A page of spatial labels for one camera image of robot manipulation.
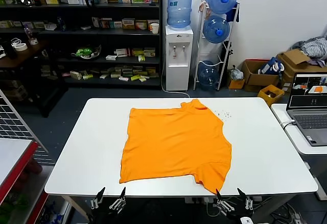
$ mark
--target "table leg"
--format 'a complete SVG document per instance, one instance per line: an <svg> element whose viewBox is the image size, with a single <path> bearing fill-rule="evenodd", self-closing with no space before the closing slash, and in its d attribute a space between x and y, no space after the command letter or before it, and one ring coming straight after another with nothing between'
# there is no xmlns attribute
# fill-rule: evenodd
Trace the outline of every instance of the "table leg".
<svg viewBox="0 0 327 224"><path fill-rule="evenodd" d="M292 197L296 196L296 194L285 194L280 196L275 196L271 200L269 200L267 203L265 203L262 207L260 207L253 216L251 217L254 223L259 223L262 221L264 217L267 215L270 215L272 212L274 212L276 209L278 209L280 206L287 203Z"/></svg>
<svg viewBox="0 0 327 224"><path fill-rule="evenodd" d="M86 204L86 202L83 201L81 197L73 197L68 195L63 195L62 197L88 220L87 214L91 213L91 208Z"/></svg>

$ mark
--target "water dispenser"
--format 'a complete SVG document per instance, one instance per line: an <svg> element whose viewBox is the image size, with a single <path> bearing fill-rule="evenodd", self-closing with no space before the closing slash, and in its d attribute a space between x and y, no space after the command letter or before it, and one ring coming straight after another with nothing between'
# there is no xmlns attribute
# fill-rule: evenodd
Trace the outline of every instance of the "water dispenser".
<svg viewBox="0 0 327 224"><path fill-rule="evenodd" d="M189 85L193 31L190 26L166 26L166 90L187 90Z"/></svg>

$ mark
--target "orange t-shirt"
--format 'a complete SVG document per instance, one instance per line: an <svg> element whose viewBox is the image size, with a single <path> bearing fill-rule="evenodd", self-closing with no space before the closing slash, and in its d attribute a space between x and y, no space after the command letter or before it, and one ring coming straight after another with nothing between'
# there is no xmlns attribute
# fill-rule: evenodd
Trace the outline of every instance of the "orange t-shirt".
<svg viewBox="0 0 327 224"><path fill-rule="evenodd" d="M231 161L222 128L223 122L198 99L181 108L132 108L119 182L193 175L216 193Z"/></svg>

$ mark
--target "clothing pile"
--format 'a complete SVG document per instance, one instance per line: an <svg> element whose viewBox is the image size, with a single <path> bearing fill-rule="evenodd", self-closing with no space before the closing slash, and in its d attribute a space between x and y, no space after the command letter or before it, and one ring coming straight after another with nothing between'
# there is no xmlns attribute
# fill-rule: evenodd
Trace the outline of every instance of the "clothing pile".
<svg viewBox="0 0 327 224"><path fill-rule="evenodd" d="M295 43L291 49L300 49L311 58L308 61L311 65L327 66L327 40L326 37L316 37L307 41Z"/></svg>

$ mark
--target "cable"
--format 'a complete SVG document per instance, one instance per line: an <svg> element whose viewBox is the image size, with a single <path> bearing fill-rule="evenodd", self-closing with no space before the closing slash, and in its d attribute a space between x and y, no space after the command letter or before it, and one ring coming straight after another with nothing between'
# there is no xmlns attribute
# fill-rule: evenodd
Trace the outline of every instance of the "cable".
<svg viewBox="0 0 327 224"><path fill-rule="evenodd" d="M208 216L216 217L216 216L220 215L220 212L221 212L221 210L219 210L219 212L216 215L210 215L209 212L208 212L208 203L206 203L206 213L208 214Z"/></svg>
<svg viewBox="0 0 327 224"><path fill-rule="evenodd" d="M279 125L281 126L282 124L284 124L284 123L289 123L289 122L295 122L295 120L287 120L287 121L284 121L284 122L281 122Z"/></svg>
<svg viewBox="0 0 327 224"><path fill-rule="evenodd" d="M296 125L296 122L289 122L289 123L287 123L284 127L283 127L283 130L285 130L285 128L286 128L286 126L288 126L288 125Z"/></svg>
<svg viewBox="0 0 327 224"><path fill-rule="evenodd" d="M166 61L163 61L163 65L162 65L162 72L161 72L161 88L162 88L162 90L163 90L164 92L166 92L166 93L176 93L176 94L183 94L183 95L187 95L187 96L188 96L188 98L191 98L189 94L185 93L186 91L185 91L185 92L178 92L178 91L166 91L166 90L164 89L164 87L163 87L163 85L162 85L162 76L164 75L164 74L163 74L163 71L164 71L164 66L165 66L165 63L166 63Z"/></svg>

